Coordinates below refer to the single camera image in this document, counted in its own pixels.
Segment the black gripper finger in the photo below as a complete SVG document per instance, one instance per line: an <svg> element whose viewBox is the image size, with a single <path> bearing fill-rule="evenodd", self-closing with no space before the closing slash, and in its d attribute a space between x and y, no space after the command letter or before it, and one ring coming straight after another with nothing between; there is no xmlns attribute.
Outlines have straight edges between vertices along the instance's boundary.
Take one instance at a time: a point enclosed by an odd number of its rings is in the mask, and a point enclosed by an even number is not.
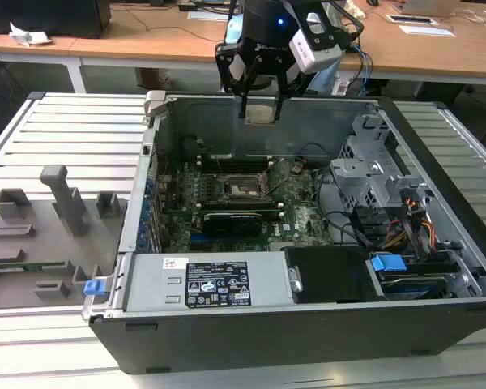
<svg viewBox="0 0 486 389"><path fill-rule="evenodd" d="M284 69L284 62L281 57L277 57L275 60L276 81L278 86L278 94L275 98L274 105L274 121L277 122L280 119L281 109L283 107L284 100L288 97L288 82L286 70Z"/></svg>
<svg viewBox="0 0 486 389"><path fill-rule="evenodd" d="M245 119L246 117L249 93L262 88L262 74L260 73L262 61L262 56L256 53L249 65L244 67L239 78L239 94L241 95L239 118Z"/></svg>

